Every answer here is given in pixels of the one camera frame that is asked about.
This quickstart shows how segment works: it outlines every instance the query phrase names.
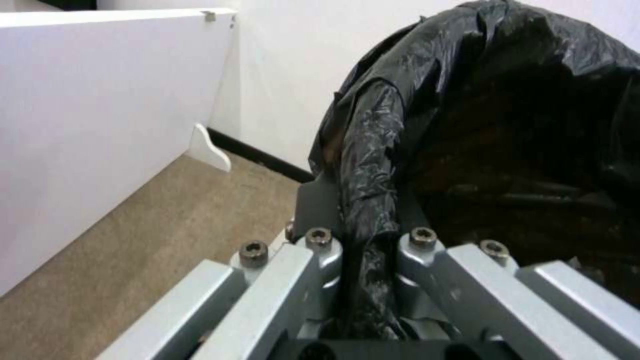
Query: trash bag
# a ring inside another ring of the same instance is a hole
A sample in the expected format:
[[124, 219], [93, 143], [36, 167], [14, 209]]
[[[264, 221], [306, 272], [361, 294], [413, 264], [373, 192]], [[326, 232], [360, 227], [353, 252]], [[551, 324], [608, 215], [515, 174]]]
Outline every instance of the trash bag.
[[391, 281], [406, 187], [446, 246], [572, 259], [638, 306], [639, 74], [640, 56], [592, 25], [513, 1], [421, 18], [369, 51], [309, 155], [339, 181], [335, 336], [407, 338]]

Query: white panel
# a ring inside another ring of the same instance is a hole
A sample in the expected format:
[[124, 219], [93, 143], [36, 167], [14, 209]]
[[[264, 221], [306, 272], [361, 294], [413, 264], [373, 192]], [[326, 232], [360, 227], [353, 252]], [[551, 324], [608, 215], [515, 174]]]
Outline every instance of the white panel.
[[0, 294], [180, 156], [210, 116], [233, 12], [178, 11], [0, 17]]

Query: black baseboard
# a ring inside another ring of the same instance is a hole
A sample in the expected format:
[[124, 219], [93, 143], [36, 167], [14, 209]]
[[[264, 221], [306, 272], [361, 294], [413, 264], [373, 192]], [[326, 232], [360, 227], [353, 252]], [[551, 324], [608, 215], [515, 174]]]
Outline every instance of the black baseboard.
[[209, 132], [211, 142], [220, 149], [233, 152], [238, 156], [242, 156], [256, 164], [260, 164], [275, 172], [279, 172], [289, 179], [295, 180], [299, 183], [307, 183], [315, 179], [310, 172], [291, 165], [286, 161], [282, 161], [267, 154], [266, 152], [262, 152], [252, 146], [239, 142], [238, 140], [230, 138], [229, 136], [219, 133], [211, 128], [207, 128], [207, 131]]

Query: white wall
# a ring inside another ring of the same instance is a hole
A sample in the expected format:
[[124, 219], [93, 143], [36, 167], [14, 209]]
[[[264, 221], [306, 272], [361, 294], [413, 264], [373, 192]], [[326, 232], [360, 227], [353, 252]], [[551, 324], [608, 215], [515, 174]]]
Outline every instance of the white wall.
[[188, 149], [234, 32], [216, 11], [0, 13], [0, 297]]
[[38, 0], [0, 0], [0, 12], [55, 12], [60, 9]]
[[[301, 168], [333, 92], [391, 32], [463, 0], [101, 0], [118, 6], [239, 9], [210, 126]], [[598, 26], [640, 50], [638, 0], [525, 0]]]

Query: bolt head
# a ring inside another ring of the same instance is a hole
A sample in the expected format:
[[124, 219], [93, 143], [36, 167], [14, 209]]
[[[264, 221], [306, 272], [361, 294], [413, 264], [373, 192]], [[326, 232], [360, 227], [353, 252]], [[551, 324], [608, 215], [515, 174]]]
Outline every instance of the bolt head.
[[248, 241], [240, 246], [240, 264], [247, 268], [260, 268], [269, 261], [269, 247], [260, 240]]
[[291, 241], [293, 240], [293, 221], [288, 221], [284, 227], [284, 238]]
[[509, 259], [509, 249], [503, 243], [491, 239], [480, 241], [480, 250], [504, 266]]
[[437, 241], [438, 236], [428, 227], [414, 227], [409, 234], [409, 244], [419, 250], [433, 250]]
[[305, 235], [305, 245], [313, 251], [326, 251], [330, 248], [333, 235], [324, 227], [312, 227]]

